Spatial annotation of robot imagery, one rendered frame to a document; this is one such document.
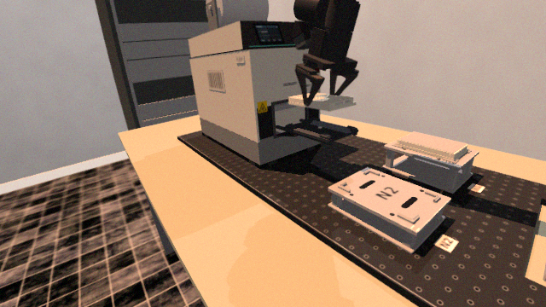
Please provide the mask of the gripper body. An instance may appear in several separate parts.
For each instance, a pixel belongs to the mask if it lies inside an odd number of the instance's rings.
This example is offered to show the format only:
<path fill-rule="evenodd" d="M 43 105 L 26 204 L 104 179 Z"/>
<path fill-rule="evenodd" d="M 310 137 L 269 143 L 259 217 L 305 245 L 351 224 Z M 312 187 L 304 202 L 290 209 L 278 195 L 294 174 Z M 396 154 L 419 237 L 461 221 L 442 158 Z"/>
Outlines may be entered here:
<path fill-rule="evenodd" d="M 317 74 L 317 70 L 313 68 L 319 68 L 323 71 L 332 69 L 331 73 L 338 76 L 358 74 L 359 71 L 355 69 L 357 61 L 346 57 L 353 32 L 336 32 L 336 35 L 333 35 L 334 30 L 328 29 L 326 26 L 323 30 L 327 31 L 327 34 L 321 58 L 311 54 L 304 54 L 302 60 L 304 62 L 296 64 L 296 68 L 308 74 Z"/>

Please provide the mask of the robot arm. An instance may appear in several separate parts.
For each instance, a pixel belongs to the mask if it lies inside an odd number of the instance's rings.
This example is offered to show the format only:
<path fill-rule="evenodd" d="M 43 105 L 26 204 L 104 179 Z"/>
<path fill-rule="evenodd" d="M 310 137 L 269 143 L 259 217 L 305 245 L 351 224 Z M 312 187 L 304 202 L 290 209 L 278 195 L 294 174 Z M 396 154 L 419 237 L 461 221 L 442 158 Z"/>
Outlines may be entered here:
<path fill-rule="evenodd" d="M 298 20 L 294 22 L 293 40 L 296 49 L 309 49 L 308 54 L 321 58 L 327 34 L 323 27 L 334 29 L 333 35 L 353 32 L 360 6 L 356 0 L 295 0 L 293 12 Z"/>

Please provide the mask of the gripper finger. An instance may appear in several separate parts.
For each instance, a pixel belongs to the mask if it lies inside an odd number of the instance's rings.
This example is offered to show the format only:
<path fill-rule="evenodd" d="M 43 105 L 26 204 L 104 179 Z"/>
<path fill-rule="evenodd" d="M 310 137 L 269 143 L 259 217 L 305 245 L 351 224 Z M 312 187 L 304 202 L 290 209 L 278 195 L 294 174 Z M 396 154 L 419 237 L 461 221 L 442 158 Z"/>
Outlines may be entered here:
<path fill-rule="evenodd" d="M 348 74 L 348 75 L 341 75 L 342 77 L 346 78 L 344 83 L 339 87 L 339 89 L 335 92 L 335 84 L 337 75 L 331 73 L 332 69 L 330 69 L 330 95 L 339 96 L 345 88 L 357 77 L 358 74 Z"/>
<path fill-rule="evenodd" d="M 314 97 L 316 96 L 317 92 L 319 91 L 320 87 L 322 86 L 322 83 L 324 82 L 325 78 L 318 75 L 318 74 L 308 74 L 306 72 L 303 72 L 295 67 L 295 72 L 299 81 L 299 85 L 301 88 L 302 96 L 303 96 L 303 102 L 308 107 L 311 102 L 313 101 Z M 310 82 L 312 83 L 310 94 L 307 98 L 307 90 L 306 90 L 306 81 L 305 78 L 308 78 Z"/>

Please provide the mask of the cream label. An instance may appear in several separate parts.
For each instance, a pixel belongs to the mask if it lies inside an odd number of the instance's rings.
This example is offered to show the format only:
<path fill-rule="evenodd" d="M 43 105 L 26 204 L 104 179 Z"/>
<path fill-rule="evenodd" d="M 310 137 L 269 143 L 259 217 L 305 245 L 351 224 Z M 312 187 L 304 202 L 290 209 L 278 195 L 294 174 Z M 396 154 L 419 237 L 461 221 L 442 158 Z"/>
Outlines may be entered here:
<path fill-rule="evenodd" d="M 468 187 L 468 189 L 471 189 L 471 190 L 476 191 L 476 192 L 479 192 L 479 193 L 481 193 L 481 191 L 482 191 L 484 188 L 485 188 L 485 187 L 479 186 L 479 185 L 474 184 L 474 183 L 472 183 L 472 184 Z"/>
<path fill-rule="evenodd" d="M 446 235 L 441 235 L 437 241 L 434 243 L 434 245 L 439 246 L 443 249 L 445 249 L 448 252 L 451 252 L 455 246 L 457 245 L 459 241 L 453 240 L 450 237 Z"/>

